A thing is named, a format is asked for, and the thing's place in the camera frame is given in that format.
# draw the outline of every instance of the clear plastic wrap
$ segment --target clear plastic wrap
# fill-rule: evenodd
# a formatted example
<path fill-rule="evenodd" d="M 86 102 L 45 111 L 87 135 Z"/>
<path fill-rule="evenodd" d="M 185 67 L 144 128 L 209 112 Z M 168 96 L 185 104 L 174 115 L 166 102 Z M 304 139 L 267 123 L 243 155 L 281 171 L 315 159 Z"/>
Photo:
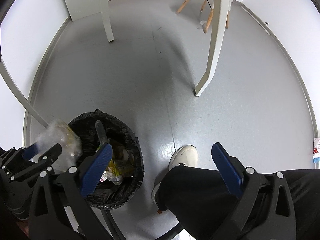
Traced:
<path fill-rule="evenodd" d="M 55 120 L 38 136 L 36 145 L 39 153 L 35 159 L 56 143 L 62 146 L 62 153 L 52 164 L 52 168 L 56 174 L 59 174 L 76 165 L 77 159 L 82 155 L 81 140 L 65 122 Z"/>

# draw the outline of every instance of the metal screw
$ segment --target metal screw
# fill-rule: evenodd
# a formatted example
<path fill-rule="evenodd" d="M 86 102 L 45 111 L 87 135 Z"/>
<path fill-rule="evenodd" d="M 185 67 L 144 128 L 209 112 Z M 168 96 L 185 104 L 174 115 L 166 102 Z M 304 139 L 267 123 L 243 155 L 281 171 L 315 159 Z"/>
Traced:
<path fill-rule="evenodd" d="M 47 175 L 47 172 L 46 171 L 41 171 L 40 173 L 40 177 L 43 178 Z"/>
<path fill-rule="evenodd" d="M 277 177 L 282 179 L 283 178 L 283 174 L 281 172 L 277 172 Z"/>
<path fill-rule="evenodd" d="M 246 171 L 247 171 L 247 173 L 249 173 L 249 174 L 254 174 L 254 169 L 251 168 L 251 167 L 248 167 L 248 168 L 246 169 Z"/>
<path fill-rule="evenodd" d="M 68 171 L 69 171 L 69 173 L 75 173 L 77 171 L 77 167 L 72 166 L 72 167 L 69 168 Z"/>

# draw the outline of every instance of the metal rod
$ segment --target metal rod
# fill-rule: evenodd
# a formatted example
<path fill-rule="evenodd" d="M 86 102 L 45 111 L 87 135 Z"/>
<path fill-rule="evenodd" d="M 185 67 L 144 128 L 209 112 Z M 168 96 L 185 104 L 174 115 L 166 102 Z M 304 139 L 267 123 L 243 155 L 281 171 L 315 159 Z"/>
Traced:
<path fill-rule="evenodd" d="M 113 219 L 110 210 L 101 209 L 101 213 L 113 238 L 115 240 L 127 240 Z"/>
<path fill-rule="evenodd" d="M 166 232 L 164 235 L 160 236 L 156 240 L 171 240 L 175 236 L 177 236 L 177 234 L 179 234 L 183 229 L 184 228 L 182 227 L 182 225 L 178 223 L 175 227 L 171 228 L 168 232 Z"/>
<path fill-rule="evenodd" d="M 30 105 L 29 101 L 25 98 L 25 96 L 22 94 L 20 89 L 17 87 L 17 85 L 14 83 L 12 77 L 10 76 L 7 68 L 4 65 L 3 59 L 1 57 L 0 62 L 0 74 L 2 75 L 4 82 L 7 84 L 11 92 L 14 94 L 14 96 L 17 98 L 17 100 L 22 104 L 22 106 L 45 128 L 48 127 L 48 124 L 43 118 L 34 110 L 34 108 Z"/>

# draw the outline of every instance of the blue gripper pad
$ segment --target blue gripper pad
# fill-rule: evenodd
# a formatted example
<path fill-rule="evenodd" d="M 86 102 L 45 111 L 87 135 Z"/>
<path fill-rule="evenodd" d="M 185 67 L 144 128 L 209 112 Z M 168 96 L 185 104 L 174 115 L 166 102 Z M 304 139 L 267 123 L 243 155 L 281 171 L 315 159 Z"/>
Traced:
<path fill-rule="evenodd" d="M 37 145 L 34 143 L 23 151 L 22 158 L 26 161 L 30 160 L 39 153 Z"/>
<path fill-rule="evenodd" d="M 212 145 L 211 156 L 230 194 L 235 195 L 238 199 L 241 198 L 243 194 L 241 185 L 244 176 L 243 174 L 240 174 L 232 164 L 232 157 L 228 155 L 220 143 Z"/>
<path fill-rule="evenodd" d="M 112 147 L 110 144 L 106 144 L 105 147 L 101 147 L 96 153 L 97 157 L 92 161 L 92 164 L 86 170 L 82 177 L 82 183 L 80 187 L 80 194 L 82 197 L 86 197 L 94 192 L 101 175 L 108 166 L 112 158 Z"/>

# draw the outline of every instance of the white sneaker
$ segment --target white sneaker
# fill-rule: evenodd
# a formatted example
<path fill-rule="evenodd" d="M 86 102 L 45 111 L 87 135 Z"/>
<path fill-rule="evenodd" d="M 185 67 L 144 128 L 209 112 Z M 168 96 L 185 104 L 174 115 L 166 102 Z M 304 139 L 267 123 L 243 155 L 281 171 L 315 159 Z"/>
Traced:
<path fill-rule="evenodd" d="M 169 161 L 169 170 L 173 167 L 178 166 L 180 163 L 185 164 L 188 167 L 197 167 L 198 164 L 198 152 L 196 148 L 192 145 L 182 146 L 179 148 L 172 156 Z M 151 192 L 151 198 L 156 204 L 156 193 L 160 187 L 159 182 Z"/>

